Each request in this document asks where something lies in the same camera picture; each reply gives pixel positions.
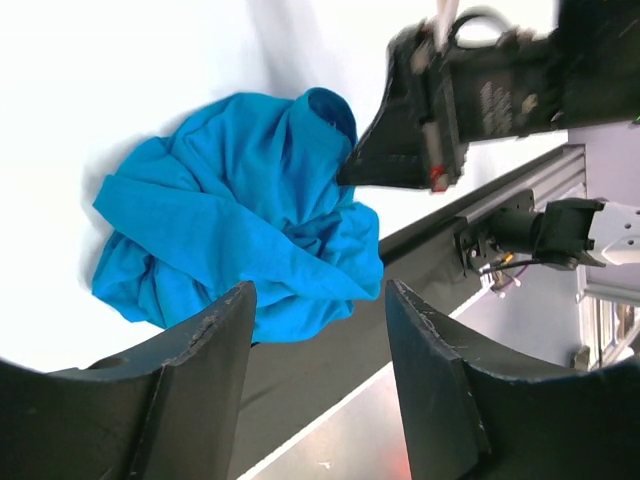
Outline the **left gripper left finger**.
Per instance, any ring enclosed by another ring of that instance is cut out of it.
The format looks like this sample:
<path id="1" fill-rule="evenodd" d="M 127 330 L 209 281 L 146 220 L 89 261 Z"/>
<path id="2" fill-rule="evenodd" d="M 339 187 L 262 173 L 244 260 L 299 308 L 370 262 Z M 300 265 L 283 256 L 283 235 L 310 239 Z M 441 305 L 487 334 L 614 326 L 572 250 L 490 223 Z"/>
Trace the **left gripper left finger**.
<path id="1" fill-rule="evenodd" d="M 1 365 L 5 479 L 223 479 L 255 322 L 249 282 L 87 369 Z"/>

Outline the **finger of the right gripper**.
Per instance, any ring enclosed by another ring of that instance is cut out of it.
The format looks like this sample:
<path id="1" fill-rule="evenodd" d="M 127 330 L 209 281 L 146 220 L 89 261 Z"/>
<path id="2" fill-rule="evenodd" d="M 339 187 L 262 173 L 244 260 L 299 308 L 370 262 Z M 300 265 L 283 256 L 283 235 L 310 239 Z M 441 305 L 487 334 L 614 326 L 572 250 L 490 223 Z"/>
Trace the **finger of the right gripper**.
<path id="1" fill-rule="evenodd" d="M 429 101 L 385 100 L 340 168 L 338 184 L 429 189 L 429 155 L 422 133 L 429 119 Z"/>

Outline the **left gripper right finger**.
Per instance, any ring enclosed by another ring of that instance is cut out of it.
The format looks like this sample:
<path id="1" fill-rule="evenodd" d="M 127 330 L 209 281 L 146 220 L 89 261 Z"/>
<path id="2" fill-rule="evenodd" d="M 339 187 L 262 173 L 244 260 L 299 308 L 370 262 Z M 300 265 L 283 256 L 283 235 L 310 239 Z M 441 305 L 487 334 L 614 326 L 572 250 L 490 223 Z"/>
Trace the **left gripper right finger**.
<path id="1" fill-rule="evenodd" d="M 639 361 L 588 372 L 506 347 L 399 280 L 385 310 L 415 479 L 635 479 Z"/>

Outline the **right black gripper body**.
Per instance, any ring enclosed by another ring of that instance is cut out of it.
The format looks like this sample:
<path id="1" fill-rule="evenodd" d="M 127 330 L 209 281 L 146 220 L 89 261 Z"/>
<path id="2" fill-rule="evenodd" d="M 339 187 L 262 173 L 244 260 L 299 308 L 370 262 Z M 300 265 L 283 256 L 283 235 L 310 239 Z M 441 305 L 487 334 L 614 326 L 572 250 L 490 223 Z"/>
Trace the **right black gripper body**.
<path id="1" fill-rule="evenodd" d="M 436 42 L 437 24 L 422 21 L 388 45 L 384 101 L 430 102 L 422 126 L 432 191 L 462 176 L 473 142 L 551 130 L 560 113 L 559 54 L 500 14 L 462 14 Z"/>

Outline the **blue t shirt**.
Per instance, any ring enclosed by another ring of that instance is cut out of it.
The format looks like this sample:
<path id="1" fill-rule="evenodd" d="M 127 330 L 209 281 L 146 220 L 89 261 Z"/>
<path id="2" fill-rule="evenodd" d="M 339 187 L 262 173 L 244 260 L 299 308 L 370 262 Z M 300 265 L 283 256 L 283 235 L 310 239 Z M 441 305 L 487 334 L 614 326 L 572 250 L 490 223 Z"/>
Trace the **blue t shirt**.
<path id="1" fill-rule="evenodd" d="M 171 328 L 233 286 L 255 286 L 256 343 L 313 338 L 373 301 L 379 220 L 336 175 L 357 140 L 348 103 L 238 93 L 108 175 L 95 210 L 112 226 L 93 295 L 131 322 Z"/>

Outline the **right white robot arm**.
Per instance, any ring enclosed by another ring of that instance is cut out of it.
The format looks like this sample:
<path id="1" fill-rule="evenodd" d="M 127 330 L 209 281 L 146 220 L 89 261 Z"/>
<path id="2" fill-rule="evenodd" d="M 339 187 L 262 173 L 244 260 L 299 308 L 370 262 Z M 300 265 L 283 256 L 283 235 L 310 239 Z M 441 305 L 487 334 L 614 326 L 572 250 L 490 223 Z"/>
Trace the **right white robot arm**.
<path id="1" fill-rule="evenodd" d="M 639 260 L 639 5 L 562 1 L 544 36 L 488 7 L 438 15 L 388 46 L 379 110 L 343 186 L 443 192 L 474 142 L 565 130 L 584 144 L 588 195 L 477 209 L 455 236 L 465 270 L 572 270 Z"/>

